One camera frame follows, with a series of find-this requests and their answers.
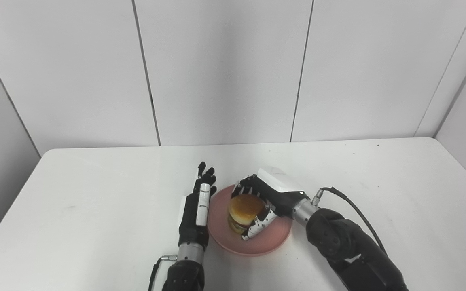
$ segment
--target robotic hand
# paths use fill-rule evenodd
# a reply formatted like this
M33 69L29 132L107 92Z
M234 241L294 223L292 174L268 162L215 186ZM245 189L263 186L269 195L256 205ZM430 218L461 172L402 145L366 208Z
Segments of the robotic hand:
M217 191L215 170L205 171L201 162L194 189L186 197L183 219L179 226L179 252L177 261L168 268L168 278L163 291L201 291L204 288L204 252L208 246L208 206L211 196Z
M359 225L341 214L317 206L327 190L341 197L361 216L375 236L375 243ZM260 169L241 180L232 196L251 193L270 203L270 208L242 234L247 240L265 228L277 215L305 227L307 240L324 256L349 291L407 291L402 273L387 256L382 243L361 211L335 188L322 188L311 201L301 186L278 168Z

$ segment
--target pink plate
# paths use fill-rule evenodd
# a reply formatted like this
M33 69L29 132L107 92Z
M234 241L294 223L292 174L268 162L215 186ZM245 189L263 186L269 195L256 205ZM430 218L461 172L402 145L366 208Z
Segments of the pink plate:
M246 257L268 254L283 245L290 233L292 221L277 217L265 230L254 238L244 241L240 234L229 228L228 205L234 185L213 195L208 213L208 230L212 238L225 250Z

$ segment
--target white table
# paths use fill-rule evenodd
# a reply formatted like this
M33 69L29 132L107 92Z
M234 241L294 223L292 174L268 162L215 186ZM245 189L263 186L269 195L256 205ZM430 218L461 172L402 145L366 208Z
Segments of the white table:
M0 291L146 291L155 260L177 251L180 198L202 160L218 188L266 165L309 196L335 186L366 214L411 291L466 290L466 170L437 141L409 138L49 151L0 224ZM334 195L320 205L362 225ZM345 290L296 223L257 258L211 239L205 276L209 291Z

